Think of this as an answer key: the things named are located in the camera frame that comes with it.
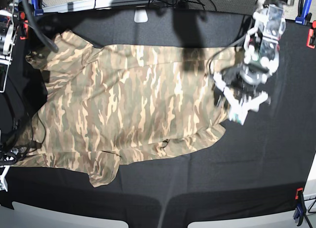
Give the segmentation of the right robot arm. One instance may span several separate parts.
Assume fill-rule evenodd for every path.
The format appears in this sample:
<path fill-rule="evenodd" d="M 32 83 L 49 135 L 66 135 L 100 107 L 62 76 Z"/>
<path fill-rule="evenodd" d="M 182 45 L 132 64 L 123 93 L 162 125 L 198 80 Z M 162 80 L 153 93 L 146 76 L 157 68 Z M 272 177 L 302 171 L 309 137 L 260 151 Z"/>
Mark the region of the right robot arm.
<path fill-rule="evenodd" d="M 39 40 L 53 52 L 58 52 L 57 45 L 40 30 L 35 17 L 43 15 L 43 10 L 38 8 L 38 0 L 0 0 L 0 93 L 5 94 L 9 80 L 9 69 L 13 62 L 12 54 L 18 31 L 26 37 L 28 28 L 33 29 Z M 0 166 L 3 168 L 0 175 L 0 190 L 8 191 L 6 175 L 11 166 L 24 159 L 31 145 L 36 144 L 31 140 L 28 144 L 15 146 L 19 138 L 19 121 L 13 109 L 10 110 L 12 130 L 0 141 Z"/>

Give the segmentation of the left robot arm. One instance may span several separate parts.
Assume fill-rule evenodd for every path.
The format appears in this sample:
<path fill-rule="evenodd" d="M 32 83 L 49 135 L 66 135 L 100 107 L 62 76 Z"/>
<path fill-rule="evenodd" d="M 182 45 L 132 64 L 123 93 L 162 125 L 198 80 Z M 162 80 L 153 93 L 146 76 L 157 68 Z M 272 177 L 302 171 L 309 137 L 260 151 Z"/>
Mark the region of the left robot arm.
<path fill-rule="evenodd" d="M 215 86 L 229 104 L 230 121 L 244 124 L 249 111 L 259 111 L 260 105 L 271 101 L 257 87 L 265 84 L 279 67 L 279 41 L 286 29 L 284 6 L 294 0 L 265 0 L 255 8 L 247 32 L 230 46 L 243 43 L 241 62 L 219 72 L 209 62 L 209 72 Z"/>

